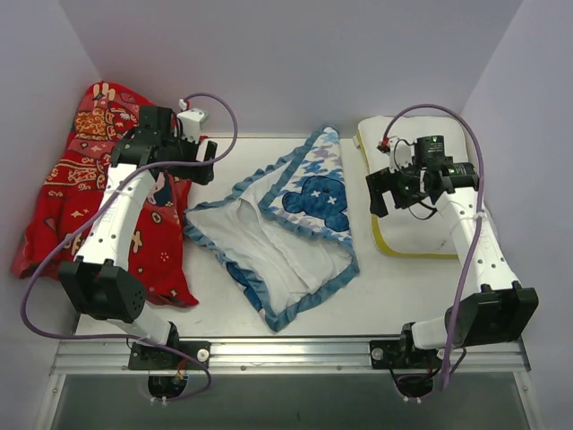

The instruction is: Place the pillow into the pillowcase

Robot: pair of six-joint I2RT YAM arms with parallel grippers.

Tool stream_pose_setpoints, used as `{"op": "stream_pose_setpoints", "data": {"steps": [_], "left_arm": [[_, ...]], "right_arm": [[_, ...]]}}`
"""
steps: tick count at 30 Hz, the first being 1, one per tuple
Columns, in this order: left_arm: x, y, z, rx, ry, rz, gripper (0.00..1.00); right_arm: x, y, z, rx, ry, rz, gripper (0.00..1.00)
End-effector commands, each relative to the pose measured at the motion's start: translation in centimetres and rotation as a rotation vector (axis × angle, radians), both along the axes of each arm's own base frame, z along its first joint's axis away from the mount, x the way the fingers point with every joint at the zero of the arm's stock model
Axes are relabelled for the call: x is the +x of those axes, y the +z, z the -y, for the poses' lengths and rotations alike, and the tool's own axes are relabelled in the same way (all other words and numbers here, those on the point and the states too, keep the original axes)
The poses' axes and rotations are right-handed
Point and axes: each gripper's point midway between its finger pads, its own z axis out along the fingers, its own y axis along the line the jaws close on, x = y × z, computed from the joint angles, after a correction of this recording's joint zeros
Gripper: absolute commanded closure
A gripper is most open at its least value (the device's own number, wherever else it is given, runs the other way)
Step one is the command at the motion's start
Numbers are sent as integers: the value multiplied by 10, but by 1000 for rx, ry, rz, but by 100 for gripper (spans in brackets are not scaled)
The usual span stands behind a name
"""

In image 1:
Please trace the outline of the blue white bear pillowcase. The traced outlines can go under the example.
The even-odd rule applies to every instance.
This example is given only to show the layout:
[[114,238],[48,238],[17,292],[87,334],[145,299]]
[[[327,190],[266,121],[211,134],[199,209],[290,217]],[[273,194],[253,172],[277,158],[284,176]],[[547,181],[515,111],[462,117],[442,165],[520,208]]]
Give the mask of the blue white bear pillowcase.
[[184,216],[185,235],[214,254],[274,332],[360,272],[332,126]]

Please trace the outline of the white pillow yellow edge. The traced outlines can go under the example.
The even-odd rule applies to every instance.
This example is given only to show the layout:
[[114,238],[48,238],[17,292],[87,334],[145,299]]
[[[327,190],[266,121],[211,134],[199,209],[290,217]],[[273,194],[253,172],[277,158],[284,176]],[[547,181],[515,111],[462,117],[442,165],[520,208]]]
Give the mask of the white pillow yellow edge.
[[398,144],[392,157],[379,150],[383,134],[389,126],[389,116],[374,116],[357,126],[355,143],[362,149],[368,175],[366,184],[370,197],[372,233],[379,249],[386,255],[422,258],[453,258],[457,253],[449,227],[438,213],[432,213],[433,204],[426,198],[422,204],[398,209],[390,191],[384,192],[387,179],[381,171],[396,161],[406,170],[412,164],[413,150],[409,144],[429,135],[441,135],[445,140],[445,154],[456,162],[467,162],[466,135],[454,119],[442,116],[402,117],[391,126],[389,144]]

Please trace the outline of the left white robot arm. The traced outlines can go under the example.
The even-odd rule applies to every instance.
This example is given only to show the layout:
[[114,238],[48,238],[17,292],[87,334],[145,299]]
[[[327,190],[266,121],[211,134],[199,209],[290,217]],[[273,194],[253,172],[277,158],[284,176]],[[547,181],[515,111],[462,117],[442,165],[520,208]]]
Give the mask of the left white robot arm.
[[176,114],[167,107],[144,106],[139,123],[112,151],[102,213],[58,278],[73,307],[95,320],[106,320],[151,340],[150,359],[161,368],[175,366],[181,346],[171,340],[172,325],[146,303],[146,288],[128,271],[133,233],[141,209],[158,178],[182,161],[195,161],[206,111],[191,107]]

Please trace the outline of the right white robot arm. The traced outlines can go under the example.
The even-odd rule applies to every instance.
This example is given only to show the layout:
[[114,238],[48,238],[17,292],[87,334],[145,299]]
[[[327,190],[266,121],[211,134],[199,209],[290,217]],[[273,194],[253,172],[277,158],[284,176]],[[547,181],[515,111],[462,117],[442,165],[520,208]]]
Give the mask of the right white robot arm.
[[432,349],[518,340],[539,298],[533,288],[521,285],[504,258],[483,206],[478,169],[447,155],[441,135],[421,137],[413,147],[405,166],[392,161],[366,177],[370,212],[379,218],[388,215],[385,194],[400,210],[431,201],[449,230],[462,272],[445,314],[407,328],[408,337],[397,344],[399,360],[418,366]]

